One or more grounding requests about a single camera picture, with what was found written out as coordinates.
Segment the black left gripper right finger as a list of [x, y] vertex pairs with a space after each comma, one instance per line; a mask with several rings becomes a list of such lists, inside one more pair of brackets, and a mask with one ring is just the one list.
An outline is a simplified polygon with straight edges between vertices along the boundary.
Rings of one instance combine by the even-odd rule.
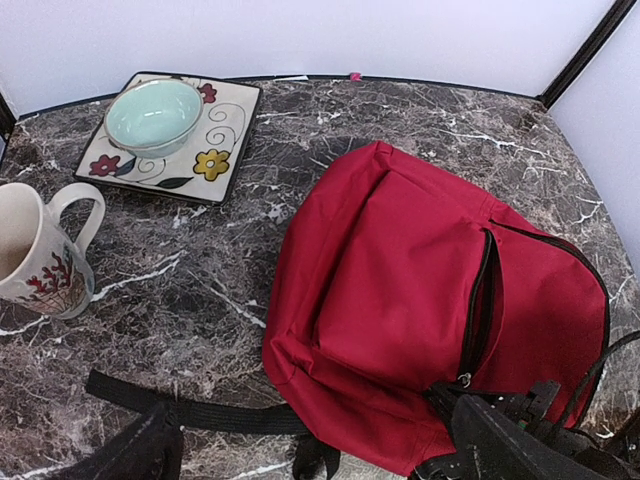
[[476, 396], [456, 402], [451, 427], [462, 479], [615, 477], [615, 461], [586, 437], [541, 440]]

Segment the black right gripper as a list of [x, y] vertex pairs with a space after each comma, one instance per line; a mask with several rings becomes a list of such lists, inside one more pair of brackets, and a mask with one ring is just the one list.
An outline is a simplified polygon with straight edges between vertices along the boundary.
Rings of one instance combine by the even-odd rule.
[[[559, 390], [560, 385], [554, 381], [537, 382], [525, 394], [486, 392], [437, 382], [424, 393], [424, 397], [440, 416], [453, 443], [451, 420], [456, 402], [464, 395], [476, 396], [541, 440], [552, 441], [569, 432], [586, 437], [595, 448], [615, 461], [613, 479], [637, 479], [639, 477], [639, 416], [633, 415], [623, 429], [603, 447], [588, 434], [576, 428], [562, 428], [553, 433], [554, 423], [547, 418], [547, 414]], [[454, 453], [434, 457], [414, 469], [416, 479], [462, 479], [459, 473], [456, 447]]]

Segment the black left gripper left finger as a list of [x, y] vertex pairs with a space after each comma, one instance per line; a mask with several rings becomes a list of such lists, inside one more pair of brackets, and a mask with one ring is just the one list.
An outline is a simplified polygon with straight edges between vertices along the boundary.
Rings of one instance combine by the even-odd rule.
[[91, 456], [55, 479], [178, 479], [181, 429], [172, 408], [157, 404]]

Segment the red student backpack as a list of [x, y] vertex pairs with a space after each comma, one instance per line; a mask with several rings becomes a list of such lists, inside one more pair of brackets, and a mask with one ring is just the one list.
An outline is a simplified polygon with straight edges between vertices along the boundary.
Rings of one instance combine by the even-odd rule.
[[545, 422], [574, 432], [609, 331], [606, 286], [577, 247], [376, 142], [333, 162], [285, 235], [262, 347], [284, 404], [174, 409], [188, 427], [298, 436], [297, 479], [334, 474], [345, 453], [411, 477], [455, 451], [431, 386], [554, 381]]

